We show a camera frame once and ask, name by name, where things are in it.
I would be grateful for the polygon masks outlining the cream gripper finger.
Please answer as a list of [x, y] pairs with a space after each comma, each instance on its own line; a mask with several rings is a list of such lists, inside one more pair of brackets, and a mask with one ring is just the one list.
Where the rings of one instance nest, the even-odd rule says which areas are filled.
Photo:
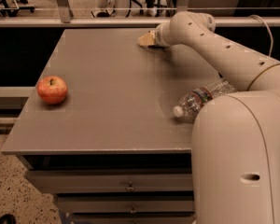
[[141, 47], [154, 46], [156, 44], [156, 35], [153, 31], [140, 36], [138, 38], [138, 45]]

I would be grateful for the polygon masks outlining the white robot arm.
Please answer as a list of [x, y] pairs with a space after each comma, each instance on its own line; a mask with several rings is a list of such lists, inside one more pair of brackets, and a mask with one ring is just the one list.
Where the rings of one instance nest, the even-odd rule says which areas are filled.
[[236, 89], [208, 102], [191, 137], [197, 224], [280, 224], [280, 61], [215, 32], [208, 14], [178, 12], [139, 37], [186, 45]]

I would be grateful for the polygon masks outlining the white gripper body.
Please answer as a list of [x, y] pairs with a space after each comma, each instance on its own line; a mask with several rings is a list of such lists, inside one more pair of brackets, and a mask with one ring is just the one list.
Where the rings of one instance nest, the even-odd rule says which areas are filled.
[[170, 43], [167, 41], [167, 37], [170, 34], [169, 24], [161, 23], [155, 29], [155, 41], [158, 46], [169, 47]]

